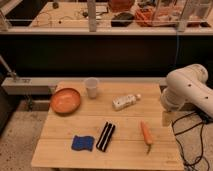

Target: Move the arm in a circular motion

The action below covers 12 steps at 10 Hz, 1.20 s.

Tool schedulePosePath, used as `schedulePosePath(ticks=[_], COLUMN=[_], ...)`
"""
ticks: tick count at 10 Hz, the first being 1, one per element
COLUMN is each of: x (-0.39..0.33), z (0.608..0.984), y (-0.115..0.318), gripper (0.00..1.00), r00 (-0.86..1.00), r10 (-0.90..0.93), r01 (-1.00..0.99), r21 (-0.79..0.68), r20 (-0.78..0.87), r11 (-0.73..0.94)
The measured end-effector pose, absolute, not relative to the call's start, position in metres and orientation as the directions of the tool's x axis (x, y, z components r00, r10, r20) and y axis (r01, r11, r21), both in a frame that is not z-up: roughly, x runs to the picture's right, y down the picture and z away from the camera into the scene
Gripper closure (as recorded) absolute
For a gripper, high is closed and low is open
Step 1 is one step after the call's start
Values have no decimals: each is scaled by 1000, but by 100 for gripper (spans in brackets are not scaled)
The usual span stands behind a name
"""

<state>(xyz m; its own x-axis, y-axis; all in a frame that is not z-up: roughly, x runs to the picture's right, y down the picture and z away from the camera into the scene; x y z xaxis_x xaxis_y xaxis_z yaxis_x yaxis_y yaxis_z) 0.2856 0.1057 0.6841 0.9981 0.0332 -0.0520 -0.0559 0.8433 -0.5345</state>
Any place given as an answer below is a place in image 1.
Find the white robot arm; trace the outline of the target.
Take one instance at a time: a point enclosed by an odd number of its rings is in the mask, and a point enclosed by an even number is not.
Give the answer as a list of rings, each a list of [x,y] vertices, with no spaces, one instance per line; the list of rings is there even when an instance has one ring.
[[[213,89],[206,85],[207,80],[208,71],[201,64],[171,71],[160,96],[162,106],[167,111],[177,111],[189,102],[213,118]]]

